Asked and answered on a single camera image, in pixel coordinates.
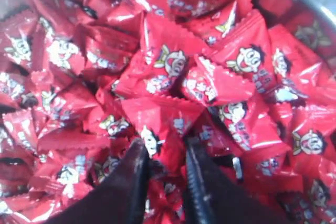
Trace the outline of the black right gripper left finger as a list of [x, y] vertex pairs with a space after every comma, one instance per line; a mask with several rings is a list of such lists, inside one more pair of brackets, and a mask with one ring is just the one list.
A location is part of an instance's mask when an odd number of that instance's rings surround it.
[[46, 223], [142, 223], [148, 184], [149, 154], [135, 138], [100, 185]]

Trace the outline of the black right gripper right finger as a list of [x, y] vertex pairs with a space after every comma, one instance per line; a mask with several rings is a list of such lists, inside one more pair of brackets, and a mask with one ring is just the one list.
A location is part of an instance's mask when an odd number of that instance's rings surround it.
[[185, 137], [187, 223], [288, 223], [235, 185], [208, 156], [196, 137]]

